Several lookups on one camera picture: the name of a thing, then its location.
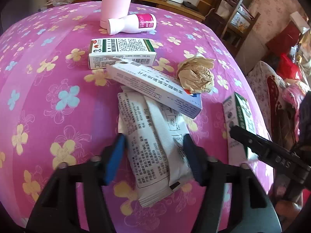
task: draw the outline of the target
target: wooden desk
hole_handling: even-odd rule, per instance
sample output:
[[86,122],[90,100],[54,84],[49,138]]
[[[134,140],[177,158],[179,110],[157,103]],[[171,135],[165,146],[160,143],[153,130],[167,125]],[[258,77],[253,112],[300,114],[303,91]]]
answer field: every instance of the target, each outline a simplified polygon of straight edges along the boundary
[[202,22],[205,17],[198,11],[191,10],[187,8],[186,6],[173,2],[170,0],[140,0],[140,1],[146,1],[146,2],[152,2],[156,4],[156,8],[164,9],[170,12],[177,13],[182,16],[186,16],[189,18],[192,18],[194,20],[197,20],[199,22]]

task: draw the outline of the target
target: pink thermos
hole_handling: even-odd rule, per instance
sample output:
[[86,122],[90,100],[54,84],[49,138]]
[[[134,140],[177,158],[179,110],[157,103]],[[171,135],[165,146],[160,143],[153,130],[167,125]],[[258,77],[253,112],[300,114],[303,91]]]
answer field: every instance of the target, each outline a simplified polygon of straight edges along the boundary
[[100,27],[107,29],[108,19],[127,16],[131,0],[102,0]]

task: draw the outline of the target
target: screw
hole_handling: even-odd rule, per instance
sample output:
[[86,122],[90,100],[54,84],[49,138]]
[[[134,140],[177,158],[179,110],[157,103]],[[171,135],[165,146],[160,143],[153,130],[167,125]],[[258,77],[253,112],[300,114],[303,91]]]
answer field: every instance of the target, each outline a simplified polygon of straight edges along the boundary
[[242,164],[240,165],[240,167],[242,167],[243,169],[246,169],[246,170],[249,169],[249,166],[248,166],[248,164],[246,164],[246,163],[242,163]]
[[218,159],[215,158],[215,157],[213,157],[213,156],[209,156],[209,157],[207,157],[207,161],[212,162],[212,163],[215,163],[215,162],[218,161]]
[[68,164],[66,163],[66,162],[61,162],[61,163],[59,163],[59,165],[57,166],[57,168],[59,168],[59,169],[64,169],[64,168],[66,168],[68,166]]
[[93,157],[91,157],[91,161],[92,162],[101,161],[101,157],[100,156],[93,156]]

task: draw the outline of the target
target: red plastic bag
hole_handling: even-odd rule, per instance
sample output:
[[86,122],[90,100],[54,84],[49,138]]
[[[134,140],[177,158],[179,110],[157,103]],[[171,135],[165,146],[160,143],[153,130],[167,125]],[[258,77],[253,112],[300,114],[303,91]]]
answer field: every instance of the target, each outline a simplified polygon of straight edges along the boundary
[[281,76],[283,80],[285,80],[286,78],[293,80],[302,79],[302,74],[299,67],[291,62],[291,60],[286,56],[285,53],[282,53],[280,55],[280,62],[276,73]]

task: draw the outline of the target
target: table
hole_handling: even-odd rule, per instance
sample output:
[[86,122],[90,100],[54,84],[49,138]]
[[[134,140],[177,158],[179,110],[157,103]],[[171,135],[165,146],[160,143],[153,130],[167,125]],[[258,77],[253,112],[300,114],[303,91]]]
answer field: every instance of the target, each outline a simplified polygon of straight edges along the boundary
[[170,1],[170,0],[140,0],[140,1],[147,1],[147,2],[155,3],[156,7],[159,9],[168,10],[168,11],[177,13],[179,15],[192,18],[199,22],[202,22],[205,19],[205,16],[203,16],[200,12],[187,8],[186,6],[180,3],[174,2],[174,1]]
[[[116,137],[120,84],[108,79],[103,70],[88,69],[91,39],[108,37],[99,26],[100,7],[100,2],[86,2],[51,8],[21,20],[0,37],[0,200],[21,226],[59,162],[83,163]],[[157,52],[154,68],[159,71],[175,76],[177,64],[197,52],[215,59],[215,87],[202,94],[200,114],[194,120],[185,119],[193,140],[209,155],[228,162],[221,103],[233,91],[249,100],[257,133],[268,137],[246,79],[208,27],[137,4],[131,4],[129,13],[153,13],[157,18],[152,32],[116,37],[152,39]],[[261,162],[251,167],[268,191],[272,169]],[[117,232],[190,232],[204,188],[191,181],[153,207],[142,209],[134,186],[124,156],[117,177],[103,188]],[[227,185],[220,229],[227,224],[230,197]],[[81,185],[77,201],[80,223],[87,228]]]

